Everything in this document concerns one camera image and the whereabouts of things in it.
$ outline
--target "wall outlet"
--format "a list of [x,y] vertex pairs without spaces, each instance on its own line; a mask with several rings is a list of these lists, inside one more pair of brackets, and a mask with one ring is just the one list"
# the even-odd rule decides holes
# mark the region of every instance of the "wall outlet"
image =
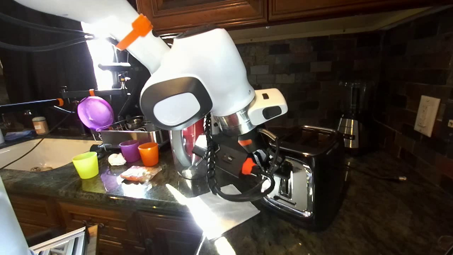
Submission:
[[438,103],[438,98],[421,95],[413,126],[416,132],[420,132],[430,137],[430,135],[433,133]]

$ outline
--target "kitchen cabinet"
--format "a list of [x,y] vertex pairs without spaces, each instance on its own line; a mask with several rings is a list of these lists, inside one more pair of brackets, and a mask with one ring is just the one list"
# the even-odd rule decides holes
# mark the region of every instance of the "kitchen cabinet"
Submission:
[[63,220],[57,204],[43,197],[8,194],[16,221],[25,238],[38,237],[49,229],[62,229]]
[[200,231],[189,217],[137,212],[145,254],[195,254]]
[[267,0],[137,0],[157,33],[181,33],[205,24],[243,27],[266,23]]
[[331,18],[428,6],[428,0],[268,0],[268,21]]
[[76,229],[84,225],[97,225],[99,255],[142,254],[134,227],[134,212],[108,210],[69,203],[59,203],[66,229]]

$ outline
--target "orange cup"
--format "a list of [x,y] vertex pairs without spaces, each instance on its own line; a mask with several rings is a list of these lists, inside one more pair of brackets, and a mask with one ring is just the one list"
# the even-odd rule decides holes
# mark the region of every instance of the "orange cup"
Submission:
[[158,144],[154,142],[138,144],[140,159],[142,166],[155,166],[158,164]]

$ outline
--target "dark granite countertop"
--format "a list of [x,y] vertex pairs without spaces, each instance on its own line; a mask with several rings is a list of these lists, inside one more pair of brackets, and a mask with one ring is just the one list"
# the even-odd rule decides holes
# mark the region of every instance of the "dark granite countertop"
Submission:
[[[236,254],[444,254],[453,245],[453,195],[430,186],[385,152],[346,159],[348,190],[338,215],[321,232],[305,231],[277,215],[260,214],[225,234]],[[80,181],[70,164],[43,173],[1,170],[8,193],[48,195],[73,203],[101,203],[138,210],[188,214],[165,188],[183,195],[206,191],[202,180],[188,184],[172,169],[169,149],[161,153],[162,170],[145,187],[106,184],[124,169],[100,164],[101,174]],[[387,181],[373,176],[407,176]],[[215,254],[205,242],[200,254]]]

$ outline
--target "dark tile wall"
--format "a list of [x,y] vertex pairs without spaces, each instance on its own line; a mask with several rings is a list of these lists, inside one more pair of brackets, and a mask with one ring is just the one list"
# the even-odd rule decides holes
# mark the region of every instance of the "dark tile wall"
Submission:
[[[383,65],[375,115],[380,146],[431,183],[453,190],[453,10],[383,33]],[[431,137],[413,130],[421,95],[440,98]]]
[[[343,78],[375,82],[377,146],[453,191],[453,10],[387,31],[242,44],[254,88],[277,86],[288,113],[268,126],[335,127]],[[431,137],[413,130],[420,95],[440,98]]]
[[242,44],[239,52],[254,88],[278,88],[288,113],[270,126],[335,127],[343,106],[342,79],[376,81],[382,33]]

